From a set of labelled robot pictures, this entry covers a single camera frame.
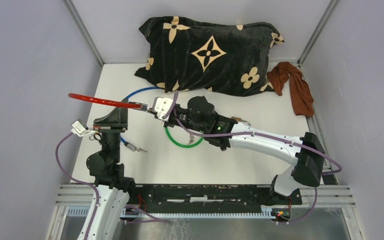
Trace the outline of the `red cable lock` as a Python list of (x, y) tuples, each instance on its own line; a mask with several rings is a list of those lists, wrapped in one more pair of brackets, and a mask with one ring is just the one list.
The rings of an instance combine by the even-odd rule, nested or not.
[(97, 98), (77, 93), (69, 93), (69, 98), (89, 102), (93, 104), (99, 104), (99, 105), (105, 105), (105, 106), (111, 106), (116, 108), (125, 108), (125, 109), (135, 109), (135, 110), (147, 110), (148, 107), (146, 104), (143, 103), (135, 103), (135, 102), (122, 102), (122, 101), (114, 101), (104, 98)]

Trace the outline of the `blue cable lock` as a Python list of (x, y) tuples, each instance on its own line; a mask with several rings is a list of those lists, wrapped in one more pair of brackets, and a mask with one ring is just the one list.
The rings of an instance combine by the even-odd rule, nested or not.
[[(145, 88), (141, 88), (141, 89), (138, 89), (132, 93), (130, 93), (129, 95), (127, 95), (125, 98), (126, 99), (130, 99), (132, 96), (138, 94), (138, 93), (141, 93), (141, 92), (144, 92), (144, 91), (148, 91), (148, 90), (161, 90), (162, 88), (161, 87), (158, 87), (158, 86), (152, 86), (152, 87), (145, 87)], [(138, 148), (136, 146), (134, 146), (133, 144), (131, 144), (130, 142), (126, 141), (122, 136), (120, 136), (120, 141), (121, 143), (129, 150), (131, 150), (132, 152), (136, 152), (134, 151), (135, 148)]]

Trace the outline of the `blue cable lock keys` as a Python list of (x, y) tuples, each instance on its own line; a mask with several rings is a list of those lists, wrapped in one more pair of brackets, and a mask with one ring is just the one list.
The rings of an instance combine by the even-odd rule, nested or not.
[(147, 153), (148, 151), (141, 148), (141, 147), (136, 147), (134, 150), (134, 152), (139, 152), (139, 153)]

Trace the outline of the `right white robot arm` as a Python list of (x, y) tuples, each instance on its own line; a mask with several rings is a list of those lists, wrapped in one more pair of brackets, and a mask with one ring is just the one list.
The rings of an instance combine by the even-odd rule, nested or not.
[(186, 108), (180, 107), (174, 99), (157, 97), (152, 108), (156, 119), (164, 121), (164, 126), (181, 127), (222, 151), (246, 149), (289, 164), (283, 173), (274, 177), (268, 191), (269, 199), (275, 204), (282, 204), (300, 187), (317, 188), (322, 181), (325, 151), (314, 133), (306, 132), (299, 137), (253, 128), (218, 114), (205, 96), (191, 98)]

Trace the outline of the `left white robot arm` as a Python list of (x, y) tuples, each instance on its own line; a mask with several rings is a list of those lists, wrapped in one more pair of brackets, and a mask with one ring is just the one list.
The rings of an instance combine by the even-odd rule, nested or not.
[(93, 122), (93, 138), (101, 149), (86, 159), (89, 174), (94, 177), (93, 197), (80, 240), (112, 239), (124, 207), (137, 198), (135, 180), (125, 176), (125, 166), (120, 162), (121, 133), (127, 128), (127, 108), (115, 107)]

